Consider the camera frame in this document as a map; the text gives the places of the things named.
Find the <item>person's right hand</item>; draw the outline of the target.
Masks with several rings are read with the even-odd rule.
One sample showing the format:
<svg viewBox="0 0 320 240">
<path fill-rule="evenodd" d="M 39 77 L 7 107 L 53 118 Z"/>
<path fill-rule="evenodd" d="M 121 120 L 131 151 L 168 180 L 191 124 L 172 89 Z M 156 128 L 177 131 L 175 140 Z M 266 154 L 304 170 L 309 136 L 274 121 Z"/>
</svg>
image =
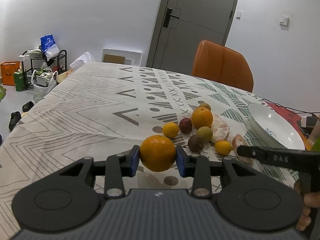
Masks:
<svg viewBox="0 0 320 240">
<path fill-rule="evenodd" d="M 311 224 L 311 209 L 320 207 L 320 194 L 319 192 L 306 193 L 304 194 L 303 200 L 303 212 L 296 226 L 296 229 L 299 231 L 304 231 Z"/>
</svg>

